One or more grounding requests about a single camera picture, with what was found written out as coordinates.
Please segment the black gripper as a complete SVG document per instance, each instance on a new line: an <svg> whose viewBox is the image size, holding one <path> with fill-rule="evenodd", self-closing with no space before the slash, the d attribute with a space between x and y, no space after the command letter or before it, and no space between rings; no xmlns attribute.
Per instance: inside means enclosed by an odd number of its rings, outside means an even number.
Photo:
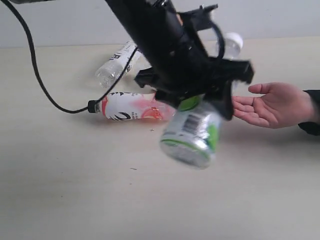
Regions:
<svg viewBox="0 0 320 240"><path fill-rule="evenodd" d="M154 49L145 57L151 67L140 70L134 80L141 88L156 89L156 100L177 108L186 99L204 95L226 121L234 116L232 82L250 84L254 76L248 60L212 57L192 46Z"/></svg>

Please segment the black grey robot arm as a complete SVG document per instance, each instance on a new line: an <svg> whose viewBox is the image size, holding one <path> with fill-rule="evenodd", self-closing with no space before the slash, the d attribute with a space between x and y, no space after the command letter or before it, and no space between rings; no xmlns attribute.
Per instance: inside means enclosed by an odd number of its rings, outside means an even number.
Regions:
<svg viewBox="0 0 320 240"><path fill-rule="evenodd" d="M216 5L177 12L169 0L109 0L108 6L151 65L135 78L155 98L177 108L203 96L226 120L234 115L232 83L250 84L248 60L224 57L226 39L212 21Z"/></svg>

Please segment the person's open hand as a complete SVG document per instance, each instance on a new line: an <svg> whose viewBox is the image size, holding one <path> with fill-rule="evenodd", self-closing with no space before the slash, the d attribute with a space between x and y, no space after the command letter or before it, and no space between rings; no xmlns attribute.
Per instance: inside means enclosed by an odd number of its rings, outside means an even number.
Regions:
<svg viewBox="0 0 320 240"><path fill-rule="evenodd" d="M303 90L281 82L251 85L248 91L259 96L233 96L234 116L263 128L280 129L306 122L312 106Z"/></svg>

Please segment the black sleeved forearm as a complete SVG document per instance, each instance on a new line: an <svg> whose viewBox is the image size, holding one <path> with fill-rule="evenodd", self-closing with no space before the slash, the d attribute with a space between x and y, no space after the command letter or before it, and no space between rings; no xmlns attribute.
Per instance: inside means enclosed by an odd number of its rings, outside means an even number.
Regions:
<svg viewBox="0 0 320 240"><path fill-rule="evenodd" d="M320 135L320 90L304 90L310 97L311 112L308 120L298 124L299 128L312 136Z"/></svg>

